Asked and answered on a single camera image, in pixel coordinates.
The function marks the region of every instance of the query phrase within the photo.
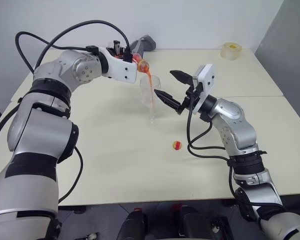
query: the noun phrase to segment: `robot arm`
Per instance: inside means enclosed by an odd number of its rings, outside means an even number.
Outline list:
[[[300,240],[300,216],[287,212],[282,206],[270,173],[262,162],[261,155],[266,152],[259,150],[256,132],[245,119],[243,109],[234,102],[209,95],[215,80],[214,66],[201,66],[194,76],[178,70],[171,73],[181,83],[190,85],[183,103],[180,104],[164,91],[154,91],[179,115],[185,108],[192,108],[192,112],[200,113],[204,121],[207,117],[212,121],[229,155],[230,173],[233,168],[233,178],[239,185],[234,192],[230,175],[230,189],[242,217],[250,222],[259,222],[271,240]]]
[[[134,83],[137,64],[115,58],[105,48],[66,50],[34,71],[8,131],[13,152],[0,173],[0,239],[54,239],[61,224],[56,164],[72,155],[79,136],[70,117],[70,98],[80,85],[105,76]]]

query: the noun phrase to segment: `white wall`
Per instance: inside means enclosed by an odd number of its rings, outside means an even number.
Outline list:
[[[76,23],[100,19],[121,28],[129,40],[149,34],[158,49],[217,49],[234,41],[254,51],[283,0],[0,0],[0,111],[28,70],[14,37],[28,31],[47,40]],[[59,45],[104,46],[122,38],[112,29],[90,25]],[[43,45],[24,37],[21,46],[33,64]]]

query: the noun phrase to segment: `floor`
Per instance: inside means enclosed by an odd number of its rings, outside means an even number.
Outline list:
[[[283,196],[282,201],[290,211],[300,214],[300,195]],[[146,240],[175,237],[172,209],[180,204],[194,207],[207,218],[226,216],[235,240],[266,240],[256,223],[245,221],[237,206],[224,206],[222,200],[91,205],[83,214],[60,210],[58,219],[62,229],[59,239],[73,240],[99,232],[99,240],[115,240],[128,213],[135,208],[142,208],[148,216],[150,234]]]

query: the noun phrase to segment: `clear plastic cup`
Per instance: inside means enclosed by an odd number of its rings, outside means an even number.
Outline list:
[[[151,76],[151,83],[148,75],[144,75],[140,79],[140,96],[141,96],[141,102],[143,105],[149,108],[149,121],[150,123],[154,123],[156,118],[156,105],[158,104],[159,98],[155,94],[155,89],[161,88],[160,79],[152,75]]]

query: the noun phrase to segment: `roll of tape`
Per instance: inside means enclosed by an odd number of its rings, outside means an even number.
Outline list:
[[[242,46],[235,42],[226,42],[221,50],[221,57],[228,60],[235,60],[240,56]]]

